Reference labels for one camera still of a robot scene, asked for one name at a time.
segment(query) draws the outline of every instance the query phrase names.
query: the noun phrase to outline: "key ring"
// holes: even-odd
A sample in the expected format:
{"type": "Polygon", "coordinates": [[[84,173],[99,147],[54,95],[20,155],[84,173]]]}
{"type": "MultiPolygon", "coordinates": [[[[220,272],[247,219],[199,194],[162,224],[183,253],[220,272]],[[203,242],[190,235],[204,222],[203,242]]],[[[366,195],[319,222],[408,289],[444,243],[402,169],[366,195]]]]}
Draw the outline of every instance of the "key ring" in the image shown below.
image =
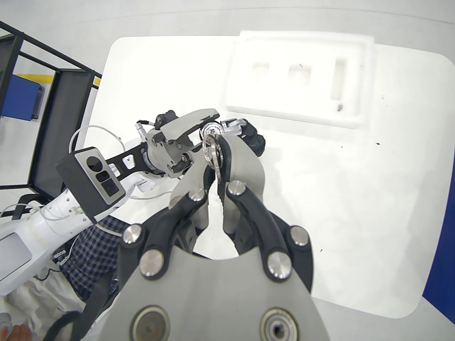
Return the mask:
{"type": "Polygon", "coordinates": [[[221,182],[220,168],[223,166],[223,152],[221,151],[216,135],[213,135],[211,131],[204,134],[202,148],[208,166],[215,170],[216,178],[218,179],[218,182],[221,182]]]}

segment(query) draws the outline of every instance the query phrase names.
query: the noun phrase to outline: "black metal frame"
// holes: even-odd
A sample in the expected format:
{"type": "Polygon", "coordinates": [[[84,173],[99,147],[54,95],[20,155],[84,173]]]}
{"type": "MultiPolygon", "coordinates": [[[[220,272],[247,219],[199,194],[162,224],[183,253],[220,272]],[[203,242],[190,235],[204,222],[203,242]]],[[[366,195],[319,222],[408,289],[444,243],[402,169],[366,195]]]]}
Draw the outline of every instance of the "black metal frame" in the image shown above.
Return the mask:
{"type": "Polygon", "coordinates": [[[16,59],[21,52],[21,46],[23,39],[13,34],[5,35],[0,37],[0,43],[10,41],[12,43],[10,58],[6,64],[5,73],[0,74],[0,112],[3,109],[3,103],[5,102],[6,92],[10,85],[11,75],[13,75],[14,67],[16,66],[16,59]]]}
{"type": "Polygon", "coordinates": [[[38,131],[38,136],[36,139],[36,146],[32,158],[32,163],[30,167],[30,174],[29,174],[29,179],[27,184],[21,184],[21,185],[0,185],[0,190],[11,190],[11,189],[26,189],[29,188],[30,190],[36,192],[37,194],[40,194],[47,198],[48,200],[52,200],[53,197],[48,194],[47,192],[43,191],[39,187],[37,187],[34,183],[34,180],[36,178],[36,172],[39,164],[39,156],[41,154],[41,148],[43,144],[43,138],[46,134],[47,127],[48,127],[48,122],[49,122],[49,117],[50,117],[50,111],[52,110],[52,104],[53,101],[55,100],[56,92],[57,92],[57,84],[58,84],[58,78],[61,75],[62,71],[81,71],[81,72],[86,72],[90,73],[92,75],[92,84],[91,86],[88,86],[83,102],[82,102],[82,107],[79,112],[78,116],[78,121],[76,123],[77,128],[81,126],[82,119],[84,117],[84,112],[85,112],[85,107],[90,95],[91,88],[98,89],[98,86],[96,84],[93,84],[93,80],[95,77],[101,78],[102,74],[98,73],[97,71],[90,69],[88,66],[83,65],[82,63],[68,57],[67,55],[63,54],[62,52],[59,52],[58,50],[55,50],[52,47],[49,47],[47,44],[44,44],[43,42],[36,40],[32,38],[31,36],[27,35],[26,33],[19,31],[18,29],[13,28],[10,25],[7,25],[6,23],[0,21],[0,29],[3,29],[10,34],[7,34],[6,36],[0,37],[0,42],[5,41],[5,40],[12,40],[13,41],[13,49],[12,49],[12,54],[10,56],[10,61],[8,62],[7,65],[7,71],[4,74],[3,80],[0,83],[0,111],[3,108],[3,102],[6,97],[6,91],[8,89],[8,85],[10,83],[10,78],[13,73],[14,67],[16,65],[16,60],[18,56],[21,56],[23,58],[26,58],[30,61],[33,61],[39,65],[42,65],[44,67],[47,67],[53,71],[55,71],[54,74],[54,79],[52,81],[52,86],[49,91],[49,96],[47,98],[46,106],[44,107],[44,115],[43,119],[41,121],[41,125],[39,127],[38,131]],[[49,64],[47,62],[44,62],[40,60],[39,58],[36,58],[32,55],[29,55],[25,52],[21,51],[21,47],[23,42],[26,41],[30,44],[35,45],[36,47],[39,47],[42,50],[45,50],[46,52],[61,58],[62,60],[78,67],[78,69],[59,69],[58,67],[49,64]]]}

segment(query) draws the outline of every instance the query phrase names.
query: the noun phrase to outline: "gray metal plate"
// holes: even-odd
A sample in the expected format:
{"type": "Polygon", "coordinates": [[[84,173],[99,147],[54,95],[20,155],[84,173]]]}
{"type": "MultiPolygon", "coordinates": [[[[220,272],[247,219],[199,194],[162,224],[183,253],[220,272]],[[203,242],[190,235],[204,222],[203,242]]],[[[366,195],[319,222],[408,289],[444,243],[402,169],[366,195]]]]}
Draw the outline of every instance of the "gray metal plate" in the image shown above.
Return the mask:
{"type": "Polygon", "coordinates": [[[174,248],[168,272],[157,281],[144,279],[136,269],[108,315],[100,340],[129,340],[135,315],[149,305],[169,315],[169,341],[259,341],[261,318],[273,307],[294,316],[300,340],[328,340],[299,276],[293,272],[285,283],[271,281],[257,248],[230,260],[198,258],[174,248]]]}

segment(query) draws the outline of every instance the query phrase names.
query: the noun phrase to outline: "blue panel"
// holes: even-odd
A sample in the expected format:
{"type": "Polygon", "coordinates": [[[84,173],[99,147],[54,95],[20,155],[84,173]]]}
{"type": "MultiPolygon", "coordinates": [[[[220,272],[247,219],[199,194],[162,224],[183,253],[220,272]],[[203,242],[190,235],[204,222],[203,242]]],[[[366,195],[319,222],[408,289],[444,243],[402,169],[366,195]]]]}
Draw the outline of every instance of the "blue panel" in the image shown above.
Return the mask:
{"type": "Polygon", "coordinates": [[[38,83],[13,75],[1,115],[30,121],[38,89],[38,83]]]}
{"type": "Polygon", "coordinates": [[[455,324],[455,170],[438,247],[423,297],[455,324]]]}

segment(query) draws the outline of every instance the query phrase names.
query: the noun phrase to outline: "yellow floor tape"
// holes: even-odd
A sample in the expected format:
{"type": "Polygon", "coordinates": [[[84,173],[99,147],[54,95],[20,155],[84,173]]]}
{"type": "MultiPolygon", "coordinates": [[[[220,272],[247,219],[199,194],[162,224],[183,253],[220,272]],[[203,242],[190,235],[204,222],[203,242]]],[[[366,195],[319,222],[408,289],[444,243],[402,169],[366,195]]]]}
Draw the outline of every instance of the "yellow floor tape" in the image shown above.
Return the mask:
{"type": "MultiPolygon", "coordinates": [[[[53,75],[46,75],[46,74],[16,74],[21,78],[28,79],[29,81],[33,81],[36,83],[50,85],[52,83],[52,79],[54,78],[53,75]]],[[[93,84],[99,86],[101,79],[95,78],[93,84]]]]}

